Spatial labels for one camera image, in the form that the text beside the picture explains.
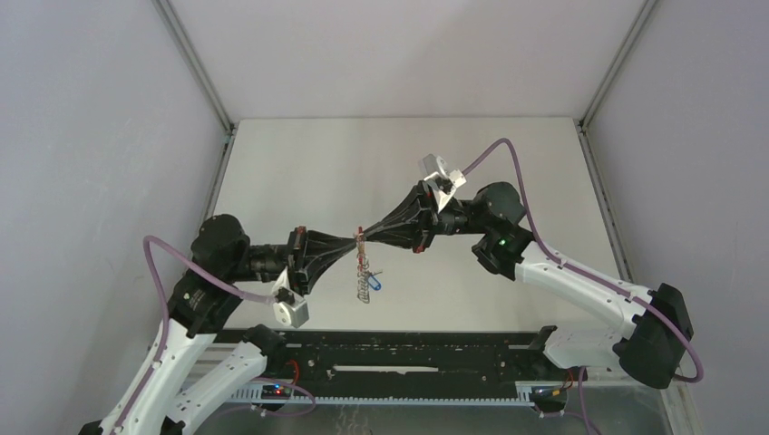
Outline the blue key tag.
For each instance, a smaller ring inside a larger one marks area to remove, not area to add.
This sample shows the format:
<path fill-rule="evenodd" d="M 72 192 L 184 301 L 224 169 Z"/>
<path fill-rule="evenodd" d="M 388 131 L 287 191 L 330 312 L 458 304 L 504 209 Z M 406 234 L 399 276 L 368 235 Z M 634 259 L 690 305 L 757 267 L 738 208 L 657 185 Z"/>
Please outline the blue key tag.
<path fill-rule="evenodd" d="M 383 287 L 381 281 L 377 278 L 377 273 L 369 273 L 366 278 L 367 286 L 370 290 L 380 291 Z"/>

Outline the metal key holder red handle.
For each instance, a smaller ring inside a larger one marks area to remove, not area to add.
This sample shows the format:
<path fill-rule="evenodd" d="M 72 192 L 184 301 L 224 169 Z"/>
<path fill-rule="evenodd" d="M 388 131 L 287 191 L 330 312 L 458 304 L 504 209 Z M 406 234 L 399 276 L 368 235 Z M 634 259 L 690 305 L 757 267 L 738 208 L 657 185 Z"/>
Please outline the metal key holder red handle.
<path fill-rule="evenodd" d="M 355 233 L 356 247 L 356 297 L 363 304 L 370 303 L 370 288 L 368 284 L 369 261 L 365 252 L 365 233 L 362 227 Z"/>

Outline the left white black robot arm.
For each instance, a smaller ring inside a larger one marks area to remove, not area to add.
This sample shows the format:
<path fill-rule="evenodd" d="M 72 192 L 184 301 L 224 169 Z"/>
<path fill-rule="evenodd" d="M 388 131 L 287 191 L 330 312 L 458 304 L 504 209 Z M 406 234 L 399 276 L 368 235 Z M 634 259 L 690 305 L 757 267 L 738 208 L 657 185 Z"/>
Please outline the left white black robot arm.
<path fill-rule="evenodd" d="M 296 227 L 284 245 L 253 245 L 238 219 L 206 219 L 191 256 L 157 237 L 143 241 L 162 306 L 158 333 L 112 411 L 82 434 L 193 434 L 240 385 L 276 377 L 287 365 L 285 338 L 264 324 L 247 329 L 234 351 L 188 389 L 191 369 L 242 301 L 270 307 L 284 327 L 308 318 L 317 279 L 355 240 Z"/>

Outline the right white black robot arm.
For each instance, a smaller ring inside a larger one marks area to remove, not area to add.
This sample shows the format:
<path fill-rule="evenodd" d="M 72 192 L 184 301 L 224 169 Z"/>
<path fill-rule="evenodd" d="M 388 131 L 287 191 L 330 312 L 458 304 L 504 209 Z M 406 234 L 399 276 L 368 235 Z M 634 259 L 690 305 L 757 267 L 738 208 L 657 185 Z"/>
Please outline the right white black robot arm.
<path fill-rule="evenodd" d="M 603 322 L 604 342 L 568 345 L 576 334 L 551 333 L 531 349 L 527 364 L 541 379 L 562 368 L 617 366 L 632 379 L 663 390 L 673 380 L 690 347 L 694 329 L 683 294 L 661 284 L 658 289 L 621 283 L 581 265 L 539 241 L 521 226 L 526 209 L 508 182 L 481 188 L 470 200 L 444 199 L 430 182 L 420 181 L 365 239 L 422 253 L 437 236 L 478 235 L 472 246 L 478 263 L 493 275 L 550 290 Z"/>

